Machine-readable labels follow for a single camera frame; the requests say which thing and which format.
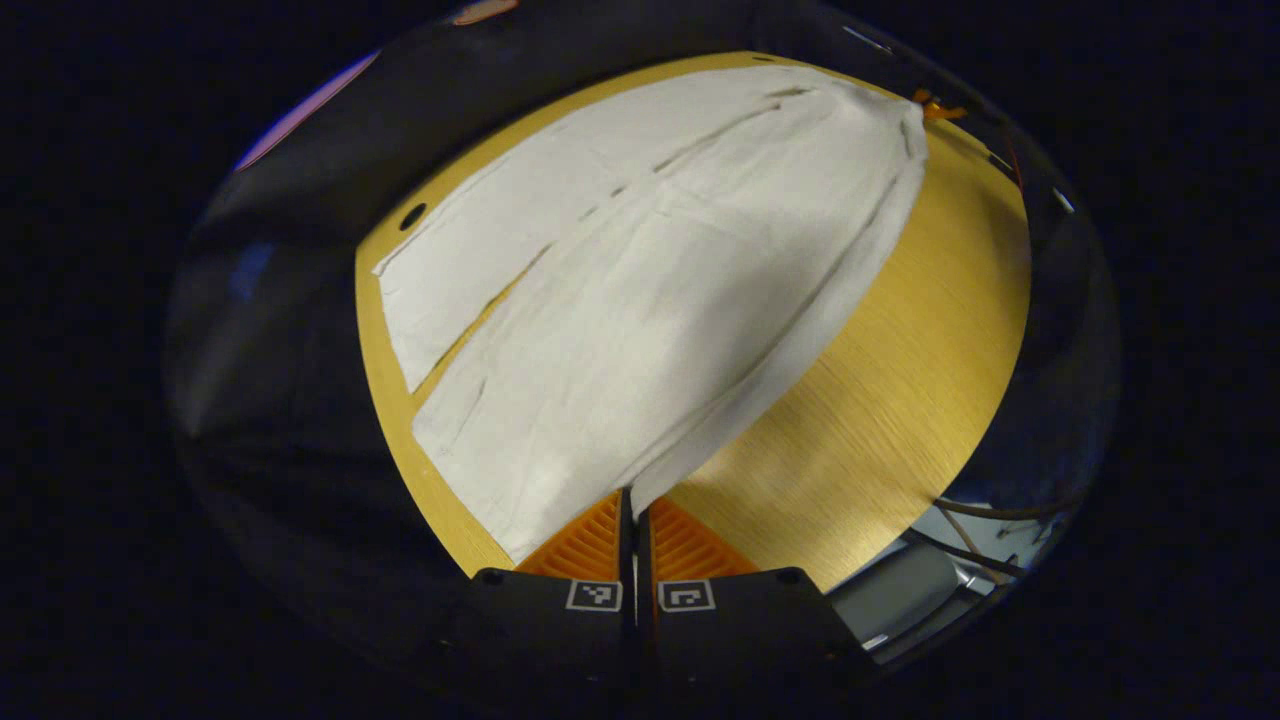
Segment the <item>orange ribbed pad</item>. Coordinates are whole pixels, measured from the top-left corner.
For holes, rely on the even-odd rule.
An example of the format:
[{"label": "orange ribbed pad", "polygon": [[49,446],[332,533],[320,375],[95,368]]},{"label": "orange ribbed pad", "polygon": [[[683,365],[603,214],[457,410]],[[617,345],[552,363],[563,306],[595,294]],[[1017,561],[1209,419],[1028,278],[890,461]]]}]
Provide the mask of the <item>orange ribbed pad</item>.
[{"label": "orange ribbed pad", "polygon": [[618,580],[618,498],[614,492],[564,525],[532,555],[517,573],[571,578],[576,580]]},{"label": "orange ribbed pad", "polygon": [[659,497],[649,506],[649,551],[655,583],[760,571],[707,525],[666,497]]}]

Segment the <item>white cloth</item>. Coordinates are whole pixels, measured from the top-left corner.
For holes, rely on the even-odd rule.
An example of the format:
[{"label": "white cloth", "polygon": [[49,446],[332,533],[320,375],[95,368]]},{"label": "white cloth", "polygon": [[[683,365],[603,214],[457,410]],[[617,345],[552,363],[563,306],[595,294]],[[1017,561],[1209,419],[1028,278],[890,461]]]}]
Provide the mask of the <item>white cloth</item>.
[{"label": "white cloth", "polygon": [[568,115],[380,268],[384,301],[420,299],[387,306],[416,387],[538,258],[415,437],[515,562],[618,487],[639,514],[835,338],[924,160],[916,105],[808,68],[682,76]]}]

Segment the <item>hole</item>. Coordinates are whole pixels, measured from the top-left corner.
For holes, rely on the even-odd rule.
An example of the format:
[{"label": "hole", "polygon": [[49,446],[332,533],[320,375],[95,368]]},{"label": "hole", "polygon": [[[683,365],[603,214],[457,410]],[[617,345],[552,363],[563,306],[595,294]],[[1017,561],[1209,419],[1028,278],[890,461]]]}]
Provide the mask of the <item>hole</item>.
[{"label": "hole", "polygon": [[401,229],[407,231],[408,228],[413,227],[413,223],[416,223],[417,219],[421,218],[422,213],[425,211],[426,211],[426,202],[419,202],[417,205],[415,205],[412,210],[404,214],[404,219],[401,220]]}]

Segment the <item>gold surface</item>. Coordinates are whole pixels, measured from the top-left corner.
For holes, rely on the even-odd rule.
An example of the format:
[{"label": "gold surface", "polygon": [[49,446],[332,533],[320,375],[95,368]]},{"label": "gold surface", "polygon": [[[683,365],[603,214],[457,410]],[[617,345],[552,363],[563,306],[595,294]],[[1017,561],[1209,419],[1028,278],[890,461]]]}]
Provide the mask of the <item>gold surface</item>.
[{"label": "gold surface", "polygon": [[[374,265],[412,232],[399,229],[411,208],[439,205],[472,173],[568,113],[669,77],[771,61],[760,58],[804,65],[760,53],[707,55],[552,102],[442,168],[356,251],[360,342],[379,421],[419,510],[467,575],[513,564],[431,465],[411,424],[520,278],[411,395]],[[760,568],[801,566],[823,591],[883,550],[946,489],[991,423],[1021,345],[1030,256],[1018,187],[987,161],[982,142],[951,123],[929,122],[925,135],[920,196],[849,324],[768,413],[667,495]]]}]

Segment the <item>wire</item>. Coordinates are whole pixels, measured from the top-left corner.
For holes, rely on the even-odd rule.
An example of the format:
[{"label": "wire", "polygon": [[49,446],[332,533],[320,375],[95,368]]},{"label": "wire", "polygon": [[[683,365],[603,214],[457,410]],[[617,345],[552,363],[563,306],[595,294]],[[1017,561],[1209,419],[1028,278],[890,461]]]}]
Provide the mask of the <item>wire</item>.
[{"label": "wire", "polygon": [[978,555],[977,552],[969,552],[968,550],[960,550],[959,547],[952,547],[942,541],[931,538],[929,536],[922,533],[920,530],[916,530],[915,528],[908,528],[906,530],[904,530],[902,537],[923,542],[925,544],[931,544],[941,550],[942,552],[946,552],[947,555],[954,555],[961,560],[975,562],[978,565],[982,565],[983,568],[987,568],[988,570],[998,570],[1006,575],[1012,575],[1015,578],[1027,577],[1027,570],[1024,568],[1019,568],[1018,565],[1014,565],[1011,562],[1001,562],[1000,560],[992,560],[986,555]]},{"label": "wire", "polygon": [[959,502],[951,502],[950,500],[942,500],[941,497],[934,500],[933,505],[941,507],[942,510],[960,512],[961,515],[973,515],[974,518],[986,518],[988,520],[1037,520],[1039,518],[1057,515],[1064,510],[1070,510],[1071,507],[1079,505],[1082,500],[1084,500],[1084,493],[1073,495],[1066,500],[1060,500],[1048,505],[1025,507],[1021,510],[992,510],[988,507],[974,507],[973,505],[960,505]]},{"label": "wire", "polygon": [[[960,539],[964,541],[964,546],[969,548],[969,552],[980,553],[980,551],[978,550],[978,544],[973,542],[973,538],[969,537],[969,533],[965,532],[964,525],[961,525],[960,521],[956,520],[955,515],[947,512],[946,510],[942,510],[941,507],[938,509],[938,512],[942,512],[942,516],[947,519],[947,523],[951,523],[951,528],[955,529],[956,534],[960,536]],[[983,568],[982,571],[986,573],[987,577],[991,578],[991,582],[996,583],[997,585],[1002,585],[1009,582],[1007,577],[989,568]]]},{"label": "wire", "polygon": [[1009,133],[1007,126],[1005,126],[1005,145],[1009,146],[1009,158],[1014,161],[1014,176],[1018,178],[1018,192],[1025,195],[1027,190],[1023,188],[1023,169],[1018,165],[1018,151],[1014,150],[1014,136]]}]

